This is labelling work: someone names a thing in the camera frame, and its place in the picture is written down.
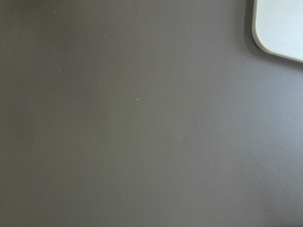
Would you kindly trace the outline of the beige rabbit tray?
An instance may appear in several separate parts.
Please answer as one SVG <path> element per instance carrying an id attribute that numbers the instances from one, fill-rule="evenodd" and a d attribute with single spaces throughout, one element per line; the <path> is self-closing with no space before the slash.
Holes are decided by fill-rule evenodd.
<path id="1" fill-rule="evenodd" d="M 303 61 L 303 2 L 255 0 L 252 34 L 264 52 Z"/>

